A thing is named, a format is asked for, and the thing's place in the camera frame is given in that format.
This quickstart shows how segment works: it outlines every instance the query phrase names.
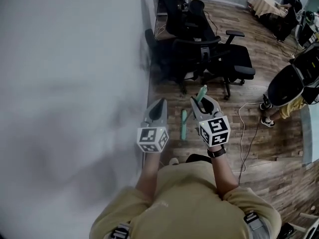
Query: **office chair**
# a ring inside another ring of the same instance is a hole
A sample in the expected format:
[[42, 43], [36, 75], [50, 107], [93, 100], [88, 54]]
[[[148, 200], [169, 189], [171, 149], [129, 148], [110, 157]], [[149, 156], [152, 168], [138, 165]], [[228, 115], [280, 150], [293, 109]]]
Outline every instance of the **office chair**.
[[227, 30], [226, 34], [229, 35], [225, 44], [219, 43], [216, 47], [216, 52], [222, 54], [217, 59], [213, 59], [207, 67], [209, 75], [204, 76], [202, 84], [207, 84], [212, 79], [217, 77], [224, 78], [224, 85], [226, 86], [227, 95], [225, 100], [230, 98], [230, 83], [240, 79], [240, 84], [243, 85], [245, 80], [254, 79], [256, 73], [252, 68], [249, 53], [246, 47], [231, 44], [235, 36], [244, 37], [245, 34], [240, 31]]
[[188, 79], [196, 80], [202, 76], [211, 59], [226, 54], [228, 51], [217, 53], [216, 47], [220, 41], [217, 36], [212, 41], [188, 41], [177, 38], [156, 40], [151, 29], [145, 31], [145, 38], [152, 52], [152, 64], [158, 64], [161, 79], [172, 80], [179, 84], [182, 93], [186, 94], [184, 80], [188, 73], [193, 76]]
[[201, 6], [203, 10], [203, 2], [193, 0], [189, 5], [192, 10], [183, 12], [178, 9], [176, 0], [162, 1], [167, 11], [166, 30], [168, 33], [186, 40], [193, 40], [194, 38], [205, 39], [203, 33], [209, 27], [209, 24], [204, 12], [197, 11]]
[[274, 106], [284, 106], [302, 96], [312, 104], [319, 95], [319, 43], [313, 42], [281, 70], [268, 87], [268, 99]]

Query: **white chair leg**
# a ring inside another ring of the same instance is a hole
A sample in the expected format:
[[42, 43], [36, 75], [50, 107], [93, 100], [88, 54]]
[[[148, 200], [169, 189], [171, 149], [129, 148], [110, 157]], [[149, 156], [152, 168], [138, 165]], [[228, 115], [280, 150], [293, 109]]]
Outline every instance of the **white chair leg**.
[[303, 228], [303, 227], [299, 227], [299, 226], [297, 226], [297, 225], [294, 225], [294, 224], [292, 224], [292, 223], [289, 223], [291, 226], [293, 226], [293, 228], [295, 229], [295, 230], [298, 230], [298, 231], [300, 231], [300, 232], [303, 232], [303, 233], [306, 233], [307, 232], [307, 229], [305, 229], [305, 228]]
[[309, 218], [309, 219], [318, 219], [318, 216], [311, 215], [311, 214], [306, 214], [306, 213], [300, 213], [299, 216]]

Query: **black and white sneaker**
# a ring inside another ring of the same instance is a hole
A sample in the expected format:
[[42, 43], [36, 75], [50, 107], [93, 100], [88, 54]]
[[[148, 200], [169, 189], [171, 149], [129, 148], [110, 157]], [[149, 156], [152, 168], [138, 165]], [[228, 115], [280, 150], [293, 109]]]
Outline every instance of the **black and white sneaker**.
[[270, 122], [266, 122], [267, 117], [262, 117], [260, 120], [260, 123], [267, 126], [267, 127], [274, 127], [275, 126], [275, 122], [273, 122], [272, 120]]
[[270, 110], [272, 109], [274, 106], [272, 104], [268, 105], [268, 106], [265, 106], [265, 103], [262, 103], [259, 105], [259, 109], [261, 111], [265, 111], [265, 110]]

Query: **yellow t-shirt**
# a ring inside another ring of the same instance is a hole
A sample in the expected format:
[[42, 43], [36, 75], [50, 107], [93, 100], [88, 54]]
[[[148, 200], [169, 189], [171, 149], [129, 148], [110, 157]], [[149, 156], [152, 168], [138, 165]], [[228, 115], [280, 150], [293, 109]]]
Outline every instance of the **yellow t-shirt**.
[[239, 187], [221, 199], [210, 163], [166, 166], [159, 171], [153, 203], [134, 188], [123, 189], [94, 222], [90, 239], [103, 239], [129, 222], [132, 239], [248, 239], [243, 218], [252, 210], [275, 239], [280, 215], [251, 189]]

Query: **hand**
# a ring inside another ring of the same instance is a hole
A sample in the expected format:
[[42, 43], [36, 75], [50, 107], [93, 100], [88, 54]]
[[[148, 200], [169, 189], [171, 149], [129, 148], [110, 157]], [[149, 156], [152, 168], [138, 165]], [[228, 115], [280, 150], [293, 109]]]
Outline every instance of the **hand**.
[[213, 146], [213, 147], [209, 147], [208, 150], [211, 151], [211, 152], [219, 151], [219, 150], [221, 150], [221, 145], [216, 145], [216, 146]]

